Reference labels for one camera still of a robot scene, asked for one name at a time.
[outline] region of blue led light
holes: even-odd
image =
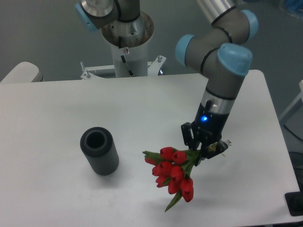
[[[207,120],[208,120],[208,117],[206,117],[206,116],[202,116],[202,117],[201,117],[201,121],[202,121],[202,122],[206,122]]]

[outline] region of light blue joint cap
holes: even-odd
[[[178,41],[177,45],[176,45],[176,49],[175,49],[175,56],[177,58],[177,60],[186,66],[185,64],[185,53],[186,53],[186,49],[187,46],[190,42],[190,40],[195,37],[194,35],[185,35],[182,38],[180,38],[180,40]]]
[[[218,50],[220,63],[238,76],[246,76],[252,62],[252,52],[237,44],[226,43]]]
[[[77,3],[75,5],[75,9],[77,11],[77,14],[78,14],[79,18],[81,19],[81,21],[83,22],[83,24],[85,25],[85,27],[90,32],[96,32],[96,31],[98,31],[98,29],[96,28],[96,26],[91,22],[91,20],[89,19],[89,17],[85,14],[85,12],[83,11],[83,9],[81,8],[81,6],[80,6],[79,3]]]
[[[253,12],[251,12],[247,9],[241,10],[241,12],[247,16],[247,19],[250,23],[250,35],[249,35],[248,39],[251,39],[252,37],[255,36],[255,34],[259,30],[258,18],[256,17],[256,15]]]

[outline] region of tulip bouquet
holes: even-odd
[[[182,197],[190,202],[194,197],[191,170],[199,159],[199,152],[177,150],[172,147],[162,148],[160,153],[144,151],[145,161],[155,167],[152,175],[157,176],[157,187],[168,186],[169,194],[175,194],[165,212],[172,208]]]

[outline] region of white chair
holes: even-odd
[[[21,62],[0,82],[0,84],[19,84],[40,82],[43,75],[39,68],[29,62]]]

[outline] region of red tulip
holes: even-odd
[[[194,188],[192,188],[192,190],[190,192],[181,191],[181,193],[182,193],[182,196],[183,196],[185,202],[190,202],[194,197]]]
[[[180,166],[174,166],[170,173],[171,180],[178,183],[184,178],[184,171]]]
[[[158,178],[157,178],[157,180],[156,180],[156,183],[158,184],[157,187],[158,187],[158,188],[161,188],[161,187],[167,186],[167,184],[166,184],[166,185],[163,185],[163,183],[164,183],[164,181],[165,181],[166,179],[167,179],[167,177],[164,176],[164,175],[158,176]]]
[[[145,158],[145,161],[151,165],[157,165],[157,162],[151,158]]]
[[[188,179],[184,178],[181,181],[180,189],[181,189],[182,196],[186,202],[191,201],[194,197],[193,185],[194,185],[194,182],[193,182],[193,179],[191,179],[191,178],[188,178]]]
[[[176,151],[172,156],[172,160],[176,164],[181,165],[187,160],[186,153],[184,151]]]
[[[193,189],[193,185],[194,185],[193,179],[191,179],[191,178],[188,178],[188,179],[184,178],[181,181],[180,189],[183,192],[190,192]]]
[[[160,155],[162,158],[165,160],[171,161],[172,160],[172,153],[173,153],[173,148],[168,147],[168,148],[162,148],[160,150]]]
[[[160,162],[159,166],[161,168],[161,174],[164,176],[170,176],[171,170],[173,168],[173,164],[171,162]]]
[[[156,165],[151,171],[154,176],[160,176],[162,174],[162,168],[160,167],[160,164]]]
[[[180,190],[180,184],[175,181],[169,182],[169,194],[175,194]]]

